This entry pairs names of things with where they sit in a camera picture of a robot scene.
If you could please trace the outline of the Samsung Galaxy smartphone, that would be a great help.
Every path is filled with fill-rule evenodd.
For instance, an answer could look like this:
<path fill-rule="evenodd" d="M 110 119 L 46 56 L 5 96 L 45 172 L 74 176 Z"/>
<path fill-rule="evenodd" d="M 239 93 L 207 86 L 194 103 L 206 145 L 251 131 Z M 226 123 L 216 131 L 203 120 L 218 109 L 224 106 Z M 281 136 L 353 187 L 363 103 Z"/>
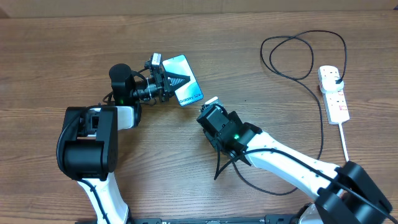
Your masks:
<path fill-rule="evenodd" d="M 168 86 L 175 93 L 180 106 L 187 106 L 203 99 L 203 92 L 185 55 L 164 60 L 162 66 Z"/>

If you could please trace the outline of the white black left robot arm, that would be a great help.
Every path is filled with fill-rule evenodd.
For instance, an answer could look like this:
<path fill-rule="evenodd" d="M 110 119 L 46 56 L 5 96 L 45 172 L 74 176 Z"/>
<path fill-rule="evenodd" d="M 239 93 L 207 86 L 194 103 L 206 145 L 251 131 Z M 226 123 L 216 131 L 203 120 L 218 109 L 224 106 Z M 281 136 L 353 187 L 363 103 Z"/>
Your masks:
<path fill-rule="evenodd" d="M 86 192 L 96 213 L 95 223 L 132 223 L 114 173 L 118 161 L 118 132 L 141 120 L 141 102 L 175 96 L 184 106 L 196 79 L 183 55 L 146 62 L 141 72 L 119 63 L 109 70 L 112 92 L 105 104 L 69 107 L 65 112 L 56 156 L 59 169 Z"/>

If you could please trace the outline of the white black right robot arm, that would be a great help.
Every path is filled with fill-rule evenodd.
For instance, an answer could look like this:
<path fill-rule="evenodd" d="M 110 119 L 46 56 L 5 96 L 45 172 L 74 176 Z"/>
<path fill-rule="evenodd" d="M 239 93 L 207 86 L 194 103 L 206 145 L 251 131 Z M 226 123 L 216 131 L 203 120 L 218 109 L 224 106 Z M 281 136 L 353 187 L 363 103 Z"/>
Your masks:
<path fill-rule="evenodd" d="M 201 107 L 197 122 L 218 154 L 279 176 L 307 194 L 312 204 L 298 216 L 308 223 L 383 223 L 392 205 L 357 163 L 344 166 L 308 157 L 287 147 L 261 128 L 240 120 L 217 103 Z"/>

